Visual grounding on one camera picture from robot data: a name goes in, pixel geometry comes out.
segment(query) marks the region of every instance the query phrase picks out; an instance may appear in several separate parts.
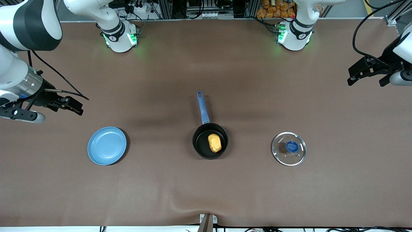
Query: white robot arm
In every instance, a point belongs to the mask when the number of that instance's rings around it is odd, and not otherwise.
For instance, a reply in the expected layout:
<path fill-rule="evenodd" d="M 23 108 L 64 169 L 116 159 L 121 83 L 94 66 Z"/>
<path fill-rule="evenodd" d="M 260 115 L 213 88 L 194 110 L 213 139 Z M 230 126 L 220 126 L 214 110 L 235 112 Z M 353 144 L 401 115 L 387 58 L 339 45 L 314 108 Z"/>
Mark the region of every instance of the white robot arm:
<path fill-rule="evenodd" d="M 112 0 L 64 0 L 67 9 L 86 16 L 98 24 L 107 45 L 115 52 L 127 52 L 137 46 L 138 30 L 135 24 L 120 20 L 116 12 L 107 6 Z"/>
<path fill-rule="evenodd" d="M 381 62 L 362 57 L 349 68 L 348 85 L 353 85 L 359 79 L 386 74 L 379 80 L 380 86 L 389 83 L 392 85 L 412 85 L 412 22 L 405 27 L 403 33 L 385 48 L 379 60 Z"/>
<path fill-rule="evenodd" d="M 318 21 L 320 12 L 317 5 L 336 5 L 346 0 L 294 0 L 297 5 L 296 17 L 281 22 L 281 35 L 278 43 L 286 49 L 298 51 L 309 43 L 312 28 Z"/>
<path fill-rule="evenodd" d="M 51 51 L 62 38 L 53 0 L 26 0 L 0 7 L 0 117 L 44 122 L 44 115 L 31 111 L 43 106 L 53 111 L 68 109 L 81 115 L 82 104 L 71 97 L 57 95 L 55 87 L 15 52 Z"/>

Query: tabletop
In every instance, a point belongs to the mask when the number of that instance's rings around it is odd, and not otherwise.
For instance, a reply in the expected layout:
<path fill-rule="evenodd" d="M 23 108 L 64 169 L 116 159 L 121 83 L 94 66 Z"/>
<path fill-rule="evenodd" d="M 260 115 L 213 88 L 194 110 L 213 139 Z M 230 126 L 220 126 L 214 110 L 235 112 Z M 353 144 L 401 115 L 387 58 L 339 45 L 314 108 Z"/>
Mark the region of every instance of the tabletop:
<path fill-rule="evenodd" d="M 82 116 L 35 108 L 44 124 L 0 120 L 0 225 L 182 225 L 213 213 L 226 226 L 412 227 L 412 91 L 380 77 L 347 85 L 359 21 L 319 20 L 298 52 L 253 20 L 147 22 L 123 54 L 94 23 L 63 24 L 57 49 L 38 54 L 90 101 L 77 98 Z M 368 20 L 357 46 L 379 56 L 396 36 Z M 216 160 L 192 147 L 198 90 L 228 132 Z M 87 143 L 106 126 L 129 144 L 99 166 Z M 271 154 L 285 131 L 306 142 L 298 166 Z"/>

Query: pile of potatoes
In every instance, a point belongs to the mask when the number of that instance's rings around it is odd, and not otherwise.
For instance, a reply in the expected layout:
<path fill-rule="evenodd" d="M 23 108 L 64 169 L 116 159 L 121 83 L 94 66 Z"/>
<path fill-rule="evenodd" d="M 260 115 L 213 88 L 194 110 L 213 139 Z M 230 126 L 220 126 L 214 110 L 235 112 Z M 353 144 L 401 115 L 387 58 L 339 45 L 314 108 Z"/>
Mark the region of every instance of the pile of potatoes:
<path fill-rule="evenodd" d="M 261 0 L 262 7 L 257 11 L 257 18 L 291 18 L 296 14 L 296 4 L 276 0 L 276 6 L 270 4 L 270 0 Z"/>

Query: yellow tape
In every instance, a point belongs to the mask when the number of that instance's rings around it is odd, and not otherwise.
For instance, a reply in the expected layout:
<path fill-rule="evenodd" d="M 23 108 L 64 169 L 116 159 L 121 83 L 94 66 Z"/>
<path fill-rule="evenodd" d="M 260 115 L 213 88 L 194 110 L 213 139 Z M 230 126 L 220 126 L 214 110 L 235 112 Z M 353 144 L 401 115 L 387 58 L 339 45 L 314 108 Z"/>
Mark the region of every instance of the yellow tape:
<path fill-rule="evenodd" d="M 365 1 L 368 1 L 368 3 L 370 3 L 370 2 L 369 2 L 369 0 L 364 0 L 364 1 L 363 1 L 363 3 L 365 4 L 366 12 L 367 12 L 368 15 L 369 15 L 370 13 L 372 13 L 372 8 L 370 8 L 370 6 L 368 6 L 368 5 L 365 3 Z"/>

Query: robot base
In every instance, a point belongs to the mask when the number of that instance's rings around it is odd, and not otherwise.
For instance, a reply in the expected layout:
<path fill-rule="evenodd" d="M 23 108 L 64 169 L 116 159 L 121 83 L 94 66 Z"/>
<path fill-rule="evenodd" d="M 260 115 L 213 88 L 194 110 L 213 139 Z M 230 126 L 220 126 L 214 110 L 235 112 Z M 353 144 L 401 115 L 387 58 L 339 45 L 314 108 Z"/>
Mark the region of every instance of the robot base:
<path fill-rule="evenodd" d="M 290 22 L 283 21 L 275 28 L 279 35 L 275 35 L 275 42 L 277 45 L 283 45 L 286 49 L 291 51 L 299 51 L 309 43 L 312 32 L 303 39 L 298 39 L 295 34 L 291 32 Z"/>
<path fill-rule="evenodd" d="M 125 30 L 117 42 L 106 39 L 106 44 L 114 52 L 122 53 L 129 51 L 132 47 L 137 47 L 139 41 L 140 28 L 128 21 L 122 21 L 125 25 Z"/>

